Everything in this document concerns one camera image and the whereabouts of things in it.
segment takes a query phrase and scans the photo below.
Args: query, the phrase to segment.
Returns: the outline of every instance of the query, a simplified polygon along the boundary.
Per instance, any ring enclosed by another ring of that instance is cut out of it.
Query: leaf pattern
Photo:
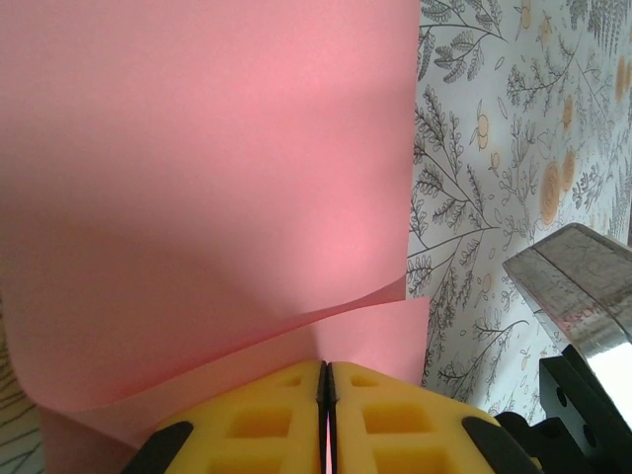
[[[452,84],[462,77],[473,81],[485,64],[483,41],[507,42],[501,31],[503,11],[497,0],[431,0],[422,4],[422,18],[431,24],[420,27],[418,80],[426,77],[432,56],[434,65],[444,69],[443,82]],[[433,31],[454,30],[452,39],[436,45]]]
[[[627,238],[631,2],[422,7],[408,290],[431,301],[424,386],[543,416],[537,360],[555,350],[501,263],[574,221]]]

